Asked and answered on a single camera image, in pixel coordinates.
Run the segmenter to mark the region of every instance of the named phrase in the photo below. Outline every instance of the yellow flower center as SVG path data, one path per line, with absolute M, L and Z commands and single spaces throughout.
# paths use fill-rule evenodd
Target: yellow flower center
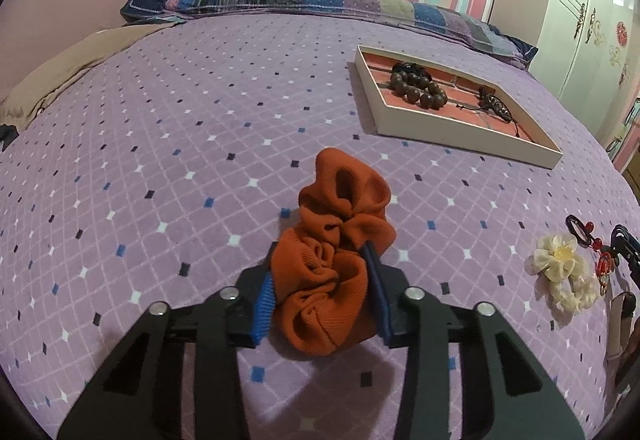
M 574 253 L 568 245 L 561 245 L 554 252 L 554 258 L 556 258 L 556 260 L 570 260 L 573 256 Z

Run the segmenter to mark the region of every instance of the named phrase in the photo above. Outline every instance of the wardrobe door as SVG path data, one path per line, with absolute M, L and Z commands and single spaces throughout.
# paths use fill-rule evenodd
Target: wardrobe door
M 559 100 L 593 135 L 622 94 L 633 15 L 634 0 L 589 0 L 585 30 Z
M 555 97 L 574 61 L 584 25 L 589 20 L 589 0 L 549 0 L 545 22 L 538 40 L 538 54 L 529 71 L 546 86 Z

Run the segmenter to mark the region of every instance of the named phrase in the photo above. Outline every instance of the shallow tray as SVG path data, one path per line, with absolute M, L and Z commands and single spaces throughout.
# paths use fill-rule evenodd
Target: shallow tray
M 379 134 L 459 147 L 548 169 L 562 158 L 562 151 L 529 113 L 496 84 L 419 57 L 362 45 L 356 50 L 355 61 Z M 388 88 L 392 66 L 405 61 L 425 67 L 446 91 L 449 102 L 444 107 L 425 110 Z M 477 106 L 480 86 L 504 103 L 516 124 L 504 122 L 494 112 L 456 106 Z

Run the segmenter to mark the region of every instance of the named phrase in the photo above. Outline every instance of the orange scrunchie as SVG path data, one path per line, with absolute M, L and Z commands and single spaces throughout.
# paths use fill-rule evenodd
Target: orange scrunchie
M 354 157 L 334 148 L 316 157 L 316 181 L 298 197 L 301 221 L 271 257 L 274 320 L 301 352 L 326 356 L 375 334 L 357 251 L 370 240 L 380 255 L 395 240 L 390 198 L 384 179 Z

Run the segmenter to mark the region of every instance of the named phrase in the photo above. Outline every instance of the mattress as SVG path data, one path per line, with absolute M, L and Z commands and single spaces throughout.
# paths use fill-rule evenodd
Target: mattress
M 548 171 L 377 135 L 358 44 L 500 84 L 563 159 Z M 151 302 L 201 302 L 262 260 L 295 222 L 326 146 L 388 181 L 398 238 L 385 262 L 447 304 L 494 302 L 585 432 L 597 428 L 611 404 L 605 302 L 569 320 L 525 270 L 537 238 L 564 232 L 569 213 L 603 238 L 618 223 L 640 230 L 635 198 L 595 139 L 529 74 L 463 46 L 358 20 L 245 14 L 139 41 L 0 156 L 0 362 L 50 435 Z M 272 334 L 239 352 L 252 438 L 390 438 L 405 357 L 374 338 L 309 359 Z M 449 370 L 458 438 L 454 347 Z

